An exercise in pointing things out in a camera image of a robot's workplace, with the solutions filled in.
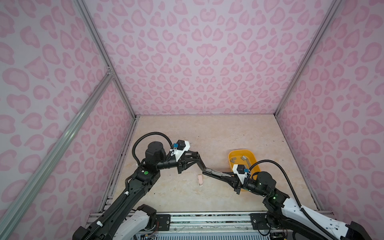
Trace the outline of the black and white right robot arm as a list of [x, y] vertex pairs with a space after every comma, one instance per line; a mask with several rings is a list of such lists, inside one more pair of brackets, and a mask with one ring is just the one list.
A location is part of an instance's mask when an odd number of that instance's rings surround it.
[[249, 170], [222, 173], [206, 169], [204, 175], [228, 183], [239, 194], [246, 190], [262, 196], [267, 208], [262, 224], [271, 229], [291, 230], [309, 240], [370, 240], [365, 228], [356, 223], [337, 221], [297, 202], [276, 188], [276, 181], [267, 172], [257, 172], [253, 179]]

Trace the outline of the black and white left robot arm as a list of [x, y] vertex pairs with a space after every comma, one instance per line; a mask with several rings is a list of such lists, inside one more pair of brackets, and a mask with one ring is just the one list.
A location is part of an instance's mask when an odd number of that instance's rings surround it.
[[88, 228], [79, 227], [73, 234], [74, 240], [111, 240], [119, 226], [154, 186], [161, 176], [160, 170], [177, 168], [178, 173], [187, 170], [194, 164], [204, 171], [206, 166], [198, 152], [189, 150], [189, 144], [180, 141], [168, 154], [163, 144], [152, 142], [148, 145], [144, 162], [126, 179], [125, 189], [112, 205]]

